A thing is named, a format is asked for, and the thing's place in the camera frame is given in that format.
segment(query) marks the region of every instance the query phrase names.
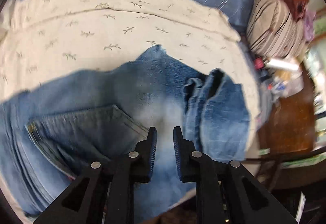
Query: beige fabric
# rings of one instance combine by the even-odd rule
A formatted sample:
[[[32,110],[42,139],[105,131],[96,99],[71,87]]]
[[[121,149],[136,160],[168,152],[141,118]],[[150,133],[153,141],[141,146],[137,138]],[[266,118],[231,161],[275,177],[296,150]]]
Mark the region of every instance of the beige fabric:
[[[297,57],[307,49],[303,20],[293,21],[282,0],[255,0],[247,40],[260,56]]]
[[[192,0],[16,0],[8,5],[13,11],[1,14],[0,100],[80,69],[113,70],[161,44],[169,56],[197,71],[221,68],[243,85],[251,145],[257,87],[237,45],[240,37],[221,11]]]

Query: striped pillow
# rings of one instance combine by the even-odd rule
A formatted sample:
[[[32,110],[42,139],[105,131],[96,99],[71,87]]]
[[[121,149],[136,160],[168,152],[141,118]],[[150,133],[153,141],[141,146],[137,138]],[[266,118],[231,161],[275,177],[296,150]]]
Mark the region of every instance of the striped pillow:
[[[249,48],[263,57],[297,57],[307,49],[303,20],[295,22],[282,0],[255,0],[247,40]]]

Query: silver screw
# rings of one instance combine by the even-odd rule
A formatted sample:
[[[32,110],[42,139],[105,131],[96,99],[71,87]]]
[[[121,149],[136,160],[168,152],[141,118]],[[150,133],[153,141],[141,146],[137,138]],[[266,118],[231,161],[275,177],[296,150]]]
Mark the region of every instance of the silver screw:
[[[238,161],[235,161],[235,160],[231,161],[230,164],[231,164],[231,166],[234,167],[234,168],[238,168],[238,167],[240,167],[240,163],[239,163]]]
[[[132,151],[132,152],[129,153],[129,157],[130,157],[130,158],[137,158],[138,155],[139,155],[139,153],[136,152],[136,151]]]
[[[191,155],[195,158],[199,158],[202,156],[202,153],[200,151],[195,150],[191,153]]]
[[[101,166],[101,163],[100,162],[92,162],[92,164],[91,164],[91,167],[93,169],[100,168],[100,166]]]

